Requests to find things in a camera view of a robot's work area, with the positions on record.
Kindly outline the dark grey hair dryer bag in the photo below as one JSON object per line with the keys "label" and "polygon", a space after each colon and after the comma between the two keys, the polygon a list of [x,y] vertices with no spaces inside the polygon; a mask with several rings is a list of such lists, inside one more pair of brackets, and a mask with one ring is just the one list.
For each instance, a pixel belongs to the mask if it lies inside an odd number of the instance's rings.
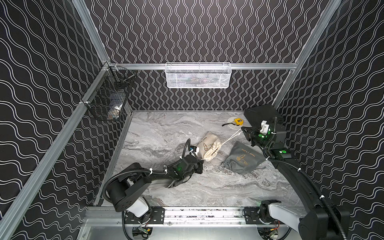
{"label": "dark grey hair dryer bag", "polygon": [[254,148],[236,142],[229,156],[221,163],[221,167],[239,175],[244,175],[256,170],[265,160],[264,155]]}

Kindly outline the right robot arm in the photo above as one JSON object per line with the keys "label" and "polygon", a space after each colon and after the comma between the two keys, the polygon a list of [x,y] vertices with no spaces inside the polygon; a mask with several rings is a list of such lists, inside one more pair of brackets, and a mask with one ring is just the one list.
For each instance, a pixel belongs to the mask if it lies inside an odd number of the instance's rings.
{"label": "right robot arm", "polygon": [[303,240],[347,239],[349,212],[336,206],[323,194],[285,146],[286,132],[282,119],[256,116],[247,117],[247,120],[250,127],[242,127],[246,139],[253,147],[259,147],[266,161],[283,174],[303,204],[302,210],[291,210],[281,202],[269,201],[266,216],[285,223]]}

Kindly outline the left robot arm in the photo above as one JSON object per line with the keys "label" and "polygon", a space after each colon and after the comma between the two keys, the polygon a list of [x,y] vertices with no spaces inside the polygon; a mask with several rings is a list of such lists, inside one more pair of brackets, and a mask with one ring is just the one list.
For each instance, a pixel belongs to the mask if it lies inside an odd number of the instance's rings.
{"label": "left robot arm", "polygon": [[194,174],[202,174],[204,160],[198,158],[199,150],[188,139],[179,159],[162,170],[146,169],[133,163],[107,180],[102,196],[116,212],[128,212],[137,218],[147,217],[152,210],[142,197],[143,193],[150,186],[175,188],[189,181]]}

